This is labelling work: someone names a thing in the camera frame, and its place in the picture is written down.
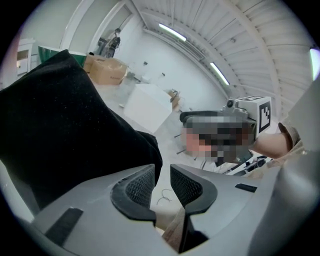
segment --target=black cloth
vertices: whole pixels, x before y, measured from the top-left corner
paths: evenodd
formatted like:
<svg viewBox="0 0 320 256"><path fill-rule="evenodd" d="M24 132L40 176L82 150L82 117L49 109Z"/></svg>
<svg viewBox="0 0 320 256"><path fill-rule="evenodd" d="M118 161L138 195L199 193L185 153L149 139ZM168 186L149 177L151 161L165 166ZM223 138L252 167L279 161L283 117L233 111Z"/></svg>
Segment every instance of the black cloth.
<svg viewBox="0 0 320 256"><path fill-rule="evenodd" d="M81 182L162 158L154 136L110 110L68 50L0 91L0 159L42 209Z"/></svg>

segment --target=ceiling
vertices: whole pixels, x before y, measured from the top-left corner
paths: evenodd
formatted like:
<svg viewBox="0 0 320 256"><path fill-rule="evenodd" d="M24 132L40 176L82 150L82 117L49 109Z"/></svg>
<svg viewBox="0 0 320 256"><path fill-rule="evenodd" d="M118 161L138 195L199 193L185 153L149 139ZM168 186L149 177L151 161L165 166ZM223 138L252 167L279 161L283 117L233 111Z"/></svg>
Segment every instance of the ceiling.
<svg viewBox="0 0 320 256"><path fill-rule="evenodd" d="M278 0L132 0L145 29L168 37L162 23L203 54L194 62L230 97L272 97L282 119L312 82L314 45L295 15ZM211 68L214 62L230 83Z"/></svg>

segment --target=white box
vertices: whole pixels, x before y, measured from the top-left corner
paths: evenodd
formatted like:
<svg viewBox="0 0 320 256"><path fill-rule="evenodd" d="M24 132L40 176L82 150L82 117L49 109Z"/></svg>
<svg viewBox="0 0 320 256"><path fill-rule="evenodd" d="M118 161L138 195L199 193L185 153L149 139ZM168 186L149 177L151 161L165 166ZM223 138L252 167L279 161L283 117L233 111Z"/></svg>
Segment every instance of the white box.
<svg viewBox="0 0 320 256"><path fill-rule="evenodd" d="M170 95L155 84L136 84L124 114L154 133L172 112Z"/></svg>

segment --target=white wall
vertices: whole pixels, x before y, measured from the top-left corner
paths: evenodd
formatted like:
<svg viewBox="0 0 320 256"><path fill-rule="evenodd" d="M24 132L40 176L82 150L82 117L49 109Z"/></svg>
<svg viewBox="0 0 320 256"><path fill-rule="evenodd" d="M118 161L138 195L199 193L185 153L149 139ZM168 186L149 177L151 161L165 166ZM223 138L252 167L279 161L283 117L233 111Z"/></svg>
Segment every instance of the white wall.
<svg viewBox="0 0 320 256"><path fill-rule="evenodd" d="M45 0L24 23L21 39L34 38L32 54L38 45L59 48L66 26L81 0Z"/></svg>
<svg viewBox="0 0 320 256"><path fill-rule="evenodd" d="M138 42L131 42L129 38L128 43L121 46L130 47L122 49L120 59L129 63L134 73L146 75L163 90L181 91L184 106L192 110L220 110L226 104L217 86L182 53L144 32L138 36Z"/></svg>
<svg viewBox="0 0 320 256"><path fill-rule="evenodd" d="M84 14L70 44L70 51L87 53L99 25L118 0L95 0Z"/></svg>

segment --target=black rubber pad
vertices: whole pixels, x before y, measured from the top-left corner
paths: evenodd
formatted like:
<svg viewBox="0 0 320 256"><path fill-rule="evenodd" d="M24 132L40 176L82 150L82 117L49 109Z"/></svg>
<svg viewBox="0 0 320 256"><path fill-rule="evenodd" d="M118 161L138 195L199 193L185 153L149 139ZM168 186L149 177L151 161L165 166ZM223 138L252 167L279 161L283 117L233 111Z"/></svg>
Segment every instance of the black rubber pad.
<svg viewBox="0 0 320 256"><path fill-rule="evenodd" d="M149 209L155 185L155 165L144 165L140 171L115 184L110 199L115 208L127 218L151 221L155 225L156 214Z"/></svg>
<svg viewBox="0 0 320 256"><path fill-rule="evenodd" d="M218 191L212 182L176 164L170 165L170 179L187 216L204 213L217 198Z"/></svg>
<svg viewBox="0 0 320 256"><path fill-rule="evenodd" d="M252 192L252 193L256 192L256 190L257 190L256 186L251 186L251 185L242 184L242 183L235 185L235 188L240 189L240 190L245 190L248 192Z"/></svg>
<svg viewBox="0 0 320 256"><path fill-rule="evenodd" d="M83 213L83 210L69 208L49 228L45 233L45 236L58 246L62 247Z"/></svg>

